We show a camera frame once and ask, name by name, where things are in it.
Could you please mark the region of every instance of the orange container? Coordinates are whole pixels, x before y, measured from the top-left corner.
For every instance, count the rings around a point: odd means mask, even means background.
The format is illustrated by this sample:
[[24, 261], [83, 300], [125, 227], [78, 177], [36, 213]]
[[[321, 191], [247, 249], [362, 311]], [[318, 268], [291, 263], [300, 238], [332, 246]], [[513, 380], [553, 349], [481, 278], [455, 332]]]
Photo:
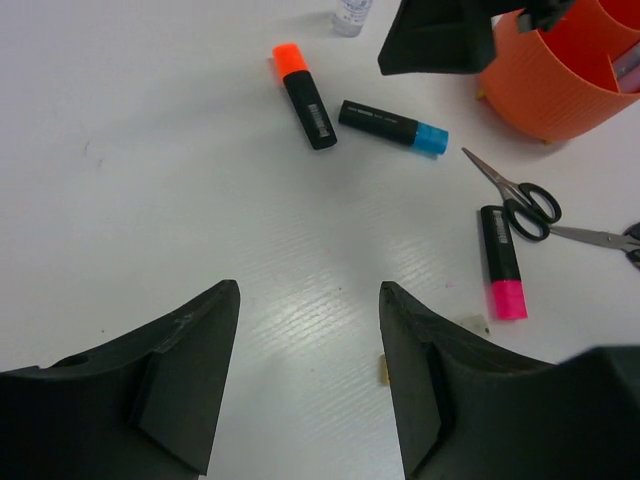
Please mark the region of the orange container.
[[480, 74], [487, 100], [517, 129], [567, 140], [640, 99], [620, 93], [611, 63], [640, 42], [640, 2], [577, 0], [549, 33], [519, 33], [517, 15], [496, 25], [498, 55]]

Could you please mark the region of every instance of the bottle label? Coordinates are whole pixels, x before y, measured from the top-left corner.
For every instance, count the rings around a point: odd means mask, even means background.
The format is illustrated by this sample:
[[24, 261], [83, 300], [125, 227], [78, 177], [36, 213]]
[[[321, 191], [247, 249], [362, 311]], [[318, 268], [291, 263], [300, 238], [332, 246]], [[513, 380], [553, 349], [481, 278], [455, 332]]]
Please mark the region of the bottle label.
[[340, 0], [336, 16], [351, 25], [362, 26], [373, 0]]

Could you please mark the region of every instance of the white surface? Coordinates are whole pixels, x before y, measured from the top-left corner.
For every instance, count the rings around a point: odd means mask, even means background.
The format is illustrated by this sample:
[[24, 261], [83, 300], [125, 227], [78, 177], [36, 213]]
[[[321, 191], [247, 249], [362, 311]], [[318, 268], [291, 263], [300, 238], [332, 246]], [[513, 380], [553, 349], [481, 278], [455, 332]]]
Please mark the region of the white surface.
[[[378, 289], [486, 314], [476, 210], [499, 195], [460, 147], [546, 187], [564, 225], [620, 232], [640, 220], [640, 106], [567, 145], [532, 142], [469, 77], [382, 77], [388, 3], [345, 39], [334, 0], [1, 2], [0, 370], [48, 366], [235, 278], [210, 478], [401, 478]], [[447, 154], [337, 122], [338, 145], [312, 152], [268, 63], [292, 40], [334, 120], [345, 98], [412, 116], [450, 130]], [[640, 342], [640, 275], [621, 252], [517, 250], [531, 318], [492, 323], [492, 341], [548, 361]]]

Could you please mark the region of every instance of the scissor handle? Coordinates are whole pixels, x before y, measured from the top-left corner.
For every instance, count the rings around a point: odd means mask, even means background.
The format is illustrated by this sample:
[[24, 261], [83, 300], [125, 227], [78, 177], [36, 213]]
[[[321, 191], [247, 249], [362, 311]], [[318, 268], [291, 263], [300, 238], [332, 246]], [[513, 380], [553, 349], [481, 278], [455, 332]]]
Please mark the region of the scissor handle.
[[[504, 209], [507, 212], [509, 223], [511, 223], [516, 232], [518, 232], [527, 240], [531, 240], [532, 242], [541, 242], [542, 240], [545, 240], [549, 237], [549, 234], [551, 233], [549, 223], [538, 213], [536, 213], [533, 208], [523, 205], [513, 198], [509, 198], [504, 202]], [[518, 220], [518, 217], [516, 216], [516, 213], [519, 213], [524, 218], [533, 223], [536, 227], [538, 227], [540, 231], [537, 232], [537, 235], [535, 233], [531, 233], [529, 230], [522, 226], [520, 220]]]
[[[547, 192], [544, 188], [536, 185], [535, 183], [521, 183], [518, 185], [518, 190], [529, 201], [529, 207], [544, 220], [547, 224], [557, 223], [562, 218], [562, 208], [553, 195]], [[545, 202], [551, 207], [552, 215], [549, 215], [547, 211], [542, 208], [535, 197], [531, 195], [535, 193], [544, 199]]]
[[[636, 223], [629, 227], [624, 234], [631, 238], [635, 238], [636, 240], [640, 240], [640, 223]], [[628, 252], [627, 258], [636, 266], [636, 268], [640, 269], [640, 248]]]

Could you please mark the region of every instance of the scissor blade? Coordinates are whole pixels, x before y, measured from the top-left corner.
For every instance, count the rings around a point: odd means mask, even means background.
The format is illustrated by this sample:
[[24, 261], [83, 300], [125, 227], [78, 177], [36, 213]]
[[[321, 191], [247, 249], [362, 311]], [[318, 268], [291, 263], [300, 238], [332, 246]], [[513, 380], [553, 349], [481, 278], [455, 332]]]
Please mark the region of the scissor blade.
[[609, 232], [598, 232], [595, 230], [587, 230], [584, 228], [572, 227], [551, 227], [551, 233], [561, 237], [577, 240], [578, 242], [597, 245], [599, 247], [614, 248], [617, 250], [631, 251], [634, 248], [635, 241], [625, 235], [616, 235]]
[[483, 160], [480, 159], [475, 153], [471, 152], [468, 148], [462, 147], [462, 151], [471, 159], [471, 161], [475, 164], [476, 167], [480, 169], [482, 173], [484, 173], [489, 180], [491, 180], [496, 185], [501, 182], [506, 182], [505, 178], [496, 172], [493, 168], [487, 165]]

